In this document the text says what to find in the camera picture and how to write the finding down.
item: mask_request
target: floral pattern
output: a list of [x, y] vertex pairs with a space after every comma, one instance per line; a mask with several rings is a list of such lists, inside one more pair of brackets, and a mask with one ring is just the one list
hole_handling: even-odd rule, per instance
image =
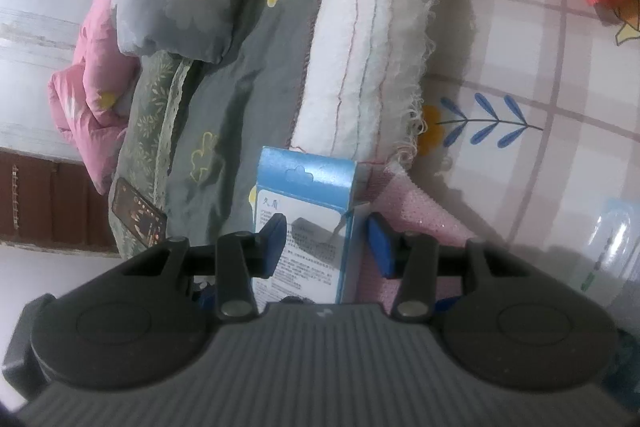
[[[474, 133], [470, 138], [469, 143], [471, 145], [478, 145], [482, 143], [498, 126], [512, 126], [506, 134], [504, 134], [496, 143], [498, 148], [503, 149], [510, 146], [515, 142], [520, 135], [522, 135], [527, 129], [536, 129], [542, 131], [542, 127], [532, 125], [527, 122], [524, 114], [520, 110], [520, 106], [515, 99], [507, 94], [503, 98], [504, 104], [511, 111], [516, 120], [503, 120], [498, 117], [494, 107], [489, 100], [480, 92], [476, 92], [476, 103], [482, 107], [490, 118], [467, 118], [465, 113], [458, 107], [458, 105], [443, 96], [440, 99], [440, 105], [447, 111], [453, 113], [454, 117], [449, 120], [443, 120], [440, 115], [440, 110], [434, 105], [425, 105], [422, 108], [422, 116], [426, 124], [425, 131], [418, 136], [418, 154], [426, 155], [431, 150], [438, 147], [440, 144], [443, 147], [451, 147], [458, 138], [462, 135], [462, 132], [469, 124], [482, 123], [480, 129]], [[445, 126], [454, 125], [452, 129], [445, 136]]]
[[616, 33], [616, 44], [640, 38], [640, 0], [627, 0], [613, 9], [623, 23]]
[[218, 135], [206, 131], [202, 134], [201, 147], [191, 153], [190, 177], [196, 183], [200, 183], [209, 172], [217, 142]]
[[[118, 160], [116, 179], [124, 177], [149, 201], [154, 200], [156, 156], [169, 90], [181, 60], [175, 55], [158, 52], [143, 68]], [[111, 213], [110, 223], [118, 249], [124, 257], [132, 257], [145, 250], [145, 246]]]
[[116, 103], [118, 95], [115, 92], [103, 91], [98, 95], [98, 107], [100, 110], [109, 110]]
[[68, 99], [63, 101], [63, 110], [65, 111], [66, 119], [69, 122], [76, 121], [80, 112], [82, 111], [82, 107], [76, 97], [70, 96]]

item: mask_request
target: bed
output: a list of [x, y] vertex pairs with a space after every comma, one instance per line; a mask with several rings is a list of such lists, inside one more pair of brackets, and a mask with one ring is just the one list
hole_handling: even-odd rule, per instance
[[[252, 228], [265, 145], [409, 163], [433, 1], [242, 0], [219, 64], [143, 61], [115, 178], [166, 213], [168, 235], [201, 245]], [[124, 257], [144, 249], [110, 223]]]
[[[616, 266], [609, 231], [592, 235], [610, 198], [640, 196], [637, 6], [634, 21], [585, 0], [439, 0], [411, 171], [475, 234], [636, 335], [638, 268]], [[609, 275], [587, 289], [600, 264]]]

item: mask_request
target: black device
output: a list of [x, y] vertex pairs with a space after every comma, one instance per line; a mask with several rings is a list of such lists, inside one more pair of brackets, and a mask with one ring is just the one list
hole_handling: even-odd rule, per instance
[[[4, 360], [25, 427], [609, 426], [632, 414], [598, 385], [616, 345], [603, 309], [499, 248], [443, 247], [367, 221], [379, 304], [287, 298], [259, 314], [287, 225], [172, 238], [59, 299], [28, 304]], [[216, 276], [213, 311], [190, 293]], [[446, 311], [436, 277], [462, 277]]]

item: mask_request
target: pink blanket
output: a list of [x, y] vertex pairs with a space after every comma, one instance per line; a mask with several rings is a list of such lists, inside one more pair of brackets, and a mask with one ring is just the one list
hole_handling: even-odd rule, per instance
[[[398, 232], [414, 230], [429, 233], [443, 245], [464, 246], [473, 234], [439, 204], [420, 190], [397, 163], [374, 172], [365, 200], [372, 201], [371, 210], [380, 212]], [[458, 278], [441, 277], [436, 286], [436, 299], [460, 294]], [[380, 277], [370, 251], [364, 253], [356, 300], [381, 302], [388, 312], [398, 292], [399, 280]]]
[[[150, 1], [139, 0], [141, 6], [136, 7], [135, 12], [146, 10], [155, 14], [150, 8]], [[180, 8], [170, 9], [172, 7], [166, 5], [167, 0], [162, 2], [162, 14]], [[137, 57], [124, 55], [118, 48], [115, 4], [115, 0], [93, 1], [82, 23], [72, 65], [53, 74], [48, 85], [53, 120], [60, 133], [78, 148], [100, 194], [109, 190], [128, 123], [127, 118], [117, 115], [113, 107], [123, 94], [129, 92], [140, 68]], [[121, 8], [118, 9], [119, 17], [124, 10]], [[151, 28], [158, 26], [160, 16], [158, 13], [149, 21]], [[130, 30], [127, 23], [129, 21], [125, 20], [120, 33]], [[180, 34], [176, 30], [171, 33], [180, 42], [187, 41], [186, 32]]]
[[127, 120], [113, 110], [135, 80], [140, 60], [118, 49], [112, 0], [94, 0], [78, 35], [72, 65], [51, 77], [56, 127], [76, 146], [100, 194], [109, 190]]

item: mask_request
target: green fabric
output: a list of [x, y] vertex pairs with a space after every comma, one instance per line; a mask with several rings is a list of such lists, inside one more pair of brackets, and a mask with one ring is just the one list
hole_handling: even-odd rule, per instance
[[253, 228], [249, 196], [263, 146], [287, 148], [320, 0], [242, 0], [231, 48], [197, 81], [164, 186], [167, 235], [192, 245]]
[[120, 150], [109, 194], [109, 223], [118, 251], [126, 258], [140, 253], [146, 247], [111, 212], [115, 181], [123, 177], [148, 201], [158, 206], [154, 192], [159, 140], [169, 93], [181, 61], [182, 58], [178, 55], [166, 52], [158, 52], [143, 59], [142, 73], [133, 96], [129, 128]]

